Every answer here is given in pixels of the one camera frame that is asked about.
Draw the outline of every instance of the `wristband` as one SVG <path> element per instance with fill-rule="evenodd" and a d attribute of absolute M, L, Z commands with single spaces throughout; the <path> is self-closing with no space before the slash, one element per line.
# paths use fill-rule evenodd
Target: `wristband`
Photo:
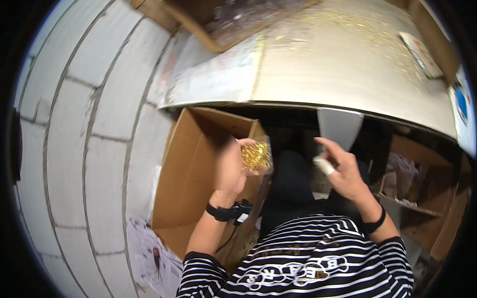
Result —
<path fill-rule="evenodd" d="M 252 211 L 252 203 L 243 200 L 242 203 L 235 202 L 235 204 L 229 208 L 215 208 L 211 204 L 207 204 L 206 211 L 212 215 L 217 221 L 229 221 L 234 219 L 234 226 L 241 225 L 249 217 Z"/>
<path fill-rule="evenodd" d="M 207 213 L 212 215 L 216 220 L 218 221 L 229 221 L 230 219 L 235 218 L 235 214 L 237 213 L 237 206 L 238 202 L 235 202 L 235 204 L 227 209 L 227 208 L 214 208 L 211 204 L 207 204 L 206 210 Z"/>
<path fill-rule="evenodd" d="M 375 222 L 375 223 L 363 223 L 363 229 L 366 234 L 372 234 L 374 233 L 384 222 L 384 218 L 386 217 L 386 210 L 384 209 L 383 206 L 382 208 L 382 213 L 381 213 L 381 218 Z"/>

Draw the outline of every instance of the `finger bandage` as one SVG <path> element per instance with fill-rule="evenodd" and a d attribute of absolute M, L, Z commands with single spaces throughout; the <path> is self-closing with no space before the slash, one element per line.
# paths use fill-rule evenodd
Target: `finger bandage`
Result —
<path fill-rule="evenodd" d="M 313 158 L 313 164 L 319 168 L 323 174 L 329 177 L 336 169 L 334 166 L 326 159 L 321 156 L 315 156 Z"/>

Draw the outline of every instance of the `white paper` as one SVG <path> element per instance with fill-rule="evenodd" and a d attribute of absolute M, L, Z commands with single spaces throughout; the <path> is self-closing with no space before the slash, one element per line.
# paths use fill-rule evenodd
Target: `white paper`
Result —
<path fill-rule="evenodd" d="M 162 244 L 142 219 L 128 218 L 127 236 L 135 258 L 133 270 L 161 297 L 176 297 L 182 277 L 182 261 Z M 159 270 L 154 261 L 153 248 L 159 250 Z"/>

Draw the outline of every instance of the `black and white striped shirt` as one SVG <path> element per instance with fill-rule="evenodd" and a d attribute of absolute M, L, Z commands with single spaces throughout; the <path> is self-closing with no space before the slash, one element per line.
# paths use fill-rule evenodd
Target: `black and white striped shirt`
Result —
<path fill-rule="evenodd" d="M 188 253 L 177 296 L 400 298 L 413 281 L 401 238 L 377 246 L 347 217 L 311 215 L 278 226 L 230 277 L 213 257 Z"/>

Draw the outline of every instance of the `black armband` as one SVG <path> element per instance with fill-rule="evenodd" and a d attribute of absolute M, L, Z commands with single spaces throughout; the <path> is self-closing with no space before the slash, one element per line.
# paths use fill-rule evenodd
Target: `black armband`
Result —
<path fill-rule="evenodd" d="M 375 222 L 375 223 L 363 223 L 363 229 L 364 229 L 364 232 L 366 234 L 372 234 L 374 233 L 384 222 L 384 218 L 386 217 L 386 210 L 384 209 L 383 206 L 381 206 L 382 208 L 382 214 L 381 214 L 381 218 Z"/>

